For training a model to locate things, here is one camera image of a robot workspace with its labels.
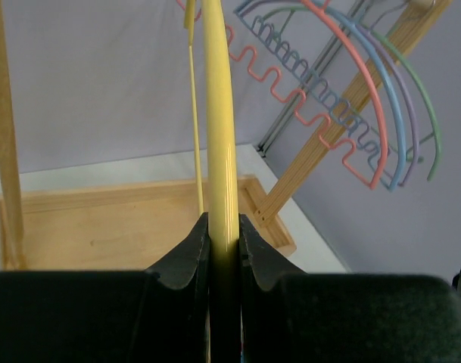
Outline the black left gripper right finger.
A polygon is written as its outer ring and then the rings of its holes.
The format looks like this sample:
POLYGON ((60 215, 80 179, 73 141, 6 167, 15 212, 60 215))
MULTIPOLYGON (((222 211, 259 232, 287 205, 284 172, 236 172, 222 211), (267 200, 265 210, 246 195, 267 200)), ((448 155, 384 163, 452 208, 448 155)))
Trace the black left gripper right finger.
POLYGON ((461 362, 461 295, 429 275, 307 273, 240 218, 247 362, 461 362))

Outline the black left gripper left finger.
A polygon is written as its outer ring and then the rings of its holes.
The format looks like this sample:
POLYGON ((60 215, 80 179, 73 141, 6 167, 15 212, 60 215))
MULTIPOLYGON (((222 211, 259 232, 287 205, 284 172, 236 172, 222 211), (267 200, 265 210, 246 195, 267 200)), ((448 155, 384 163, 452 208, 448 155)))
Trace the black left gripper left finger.
POLYGON ((145 269, 0 271, 0 362, 205 362, 202 215, 145 269))

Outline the yellow hanger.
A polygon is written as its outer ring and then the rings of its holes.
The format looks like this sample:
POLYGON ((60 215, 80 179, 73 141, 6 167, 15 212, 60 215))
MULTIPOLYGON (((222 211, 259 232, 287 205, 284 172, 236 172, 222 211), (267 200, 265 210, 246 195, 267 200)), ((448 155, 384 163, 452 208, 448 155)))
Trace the yellow hanger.
POLYGON ((210 238, 210 360, 241 359, 238 277, 238 184, 232 80, 222 4, 187 1, 184 27, 193 46, 201 9, 206 82, 208 235, 210 238))

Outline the mint green hanger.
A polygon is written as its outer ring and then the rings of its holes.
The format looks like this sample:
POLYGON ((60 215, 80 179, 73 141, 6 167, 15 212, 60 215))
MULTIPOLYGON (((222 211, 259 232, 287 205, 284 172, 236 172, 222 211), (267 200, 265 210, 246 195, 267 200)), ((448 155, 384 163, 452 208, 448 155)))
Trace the mint green hanger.
MULTIPOLYGON (((292 15, 296 11, 309 11, 305 6, 300 5, 300 6, 286 6, 286 7, 280 7, 275 10, 269 11, 265 15, 263 15, 264 20, 270 19, 272 16, 274 16, 277 13, 281 12, 288 12, 289 17, 292 17, 292 15)), ((388 51, 391 51, 392 55, 396 56, 397 60, 399 63, 404 67, 404 69, 408 72, 410 75, 411 79, 414 81, 417 89, 419 90, 420 95, 422 96, 424 105, 426 107, 426 110, 428 112, 428 117, 431 123, 432 127, 432 132, 428 135, 426 135, 424 138, 420 139, 418 141, 418 144, 424 144, 430 139, 434 139, 435 142, 435 158, 434 162, 432 163, 431 169, 428 173, 427 176, 427 181, 431 182, 435 176, 436 169, 438 167, 439 162, 441 161, 441 153, 442 153, 442 145, 441 145, 441 130, 438 125, 438 120, 437 116, 435 113, 435 109, 432 105, 431 99, 428 95, 428 92, 425 88, 425 86, 422 84, 422 80, 419 78, 418 74, 416 71, 413 69, 411 63, 405 58, 405 56, 402 54, 401 51, 397 49, 395 45, 392 45, 391 41, 386 37, 383 36, 379 33, 377 33, 373 28, 373 26, 366 26, 362 23, 358 23, 358 27, 360 29, 363 29, 365 31, 365 35, 370 35, 372 40, 376 40, 380 46, 385 46, 384 49, 386 49, 386 53, 388 54, 388 51)))

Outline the lilac hanger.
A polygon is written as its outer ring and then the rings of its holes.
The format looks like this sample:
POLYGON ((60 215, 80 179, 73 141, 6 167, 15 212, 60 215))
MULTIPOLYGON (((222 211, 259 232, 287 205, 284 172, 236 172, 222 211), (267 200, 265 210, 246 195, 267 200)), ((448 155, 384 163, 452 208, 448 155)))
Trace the lilac hanger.
POLYGON ((396 57, 397 61, 403 61, 402 54, 383 36, 367 28, 361 24, 357 24, 358 30, 375 46, 375 48, 381 53, 382 57, 386 60, 392 73, 394 74, 399 88, 402 92, 403 99, 405 100, 406 110, 410 120, 410 128, 412 133, 412 146, 408 147, 405 152, 406 162, 410 160, 410 165, 402 179, 397 185, 399 187, 405 187, 412 171, 415 169, 416 164, 419 162, 419 124, 417 121, 416 110, 413 105, 410 91, 405 83, 405 80, 398 70, 398 66, 395 61, 392 60, 391 53, 396 57))

